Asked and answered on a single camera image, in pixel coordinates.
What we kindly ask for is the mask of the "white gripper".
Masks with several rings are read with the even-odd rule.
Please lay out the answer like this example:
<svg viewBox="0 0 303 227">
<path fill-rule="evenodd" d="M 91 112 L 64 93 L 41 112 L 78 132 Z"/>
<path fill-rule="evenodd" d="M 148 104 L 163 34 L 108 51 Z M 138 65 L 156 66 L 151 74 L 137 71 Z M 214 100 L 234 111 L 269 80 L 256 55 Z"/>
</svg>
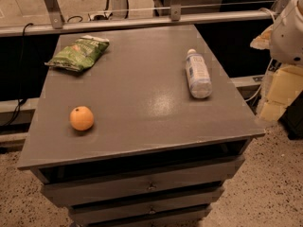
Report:
<svg viewBox="0 0 303 227">
<path fill-rule="evenodd" d="M 270 47 L 273 26 L 264 29 L 251 43 L 258 50 Z M 282 64 L 275 72 L 269 72 L 264 78 L 265 101 L 257 106 L 258 118 L 274 122 L 286 112 L 303 91 L 303 67 L 299 65 Z"/>
</svg>

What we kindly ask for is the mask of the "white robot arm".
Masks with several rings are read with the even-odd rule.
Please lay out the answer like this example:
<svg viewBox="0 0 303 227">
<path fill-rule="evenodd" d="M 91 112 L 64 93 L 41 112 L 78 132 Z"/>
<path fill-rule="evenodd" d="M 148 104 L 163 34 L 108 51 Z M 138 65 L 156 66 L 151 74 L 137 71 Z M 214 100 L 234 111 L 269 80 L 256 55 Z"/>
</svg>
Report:
<svg viewBox="0 0 303 227">
<path fill-rule="evenodd" d="M 265 73 L 257 109 L 262 120 L 278 121 L 303 91 L 303 0 L 291 0 L 250 46 L 268 49 L 271 61 L 281 63 Z"/>
</svg>

